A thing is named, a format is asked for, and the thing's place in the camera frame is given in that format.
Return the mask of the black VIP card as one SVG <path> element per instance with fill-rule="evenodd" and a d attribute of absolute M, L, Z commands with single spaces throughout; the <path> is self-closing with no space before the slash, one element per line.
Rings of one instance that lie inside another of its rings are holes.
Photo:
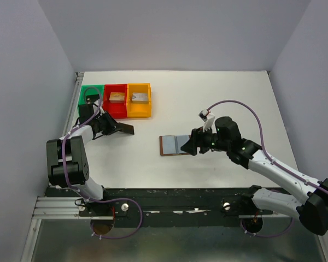
<path fill-rule="evenodd" d="M 118 129 L 119 132 L 134 135 L 134 127 L 132 125 L 124 124 L 124 123 L 118 123 L 117 124 L 117 129 Z"/>

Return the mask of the brown leather card holder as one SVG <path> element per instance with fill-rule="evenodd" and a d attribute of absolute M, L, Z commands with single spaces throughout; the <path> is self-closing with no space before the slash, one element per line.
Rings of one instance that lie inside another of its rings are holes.
<path fill-rule="evenodd" d="M 181 150 L 181 147 L 188 142 L 190 135 L 165 135 L 159 136 L 160 156 L 179 156 L 188 153 Z"/>

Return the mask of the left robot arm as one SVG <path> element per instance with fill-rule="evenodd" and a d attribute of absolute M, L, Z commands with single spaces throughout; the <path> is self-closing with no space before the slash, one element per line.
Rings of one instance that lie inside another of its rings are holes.
<path fill-rule="evenodd" d="M 108 112 L 100 112 L 95 103 L 78 106 L 79 117 L 64 137 L 46 143 L 48 179 L 53 186 L 69 188 L 81 197 L 93 200 L 92 210 L 99 216 L 110 210 L 103 186 L 90 178 L 85 145 L 116 132 L 134 134 L 133 126 L 117 122 Z"/>

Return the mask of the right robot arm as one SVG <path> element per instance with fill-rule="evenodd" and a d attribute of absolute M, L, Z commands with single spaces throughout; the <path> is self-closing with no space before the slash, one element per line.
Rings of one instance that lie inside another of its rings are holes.
<path fill-rule="evenodd" d="M 286 190 L 285 194 L 252 186 L 241 199 L 241 209 L 275 211 L 297 219 L 310 232 L 323 236 L 328 231 L 328 178 L 320 181 L 289 166 L 282 166 L 257 143 L 243 138 L 230 117 L 208 120 L 216 132 L 205 127 L 192 130 L 181 150 L 195 156 L 208 151 L 226 152 L 228 158 L 245 169 L 256 172 Z"/>

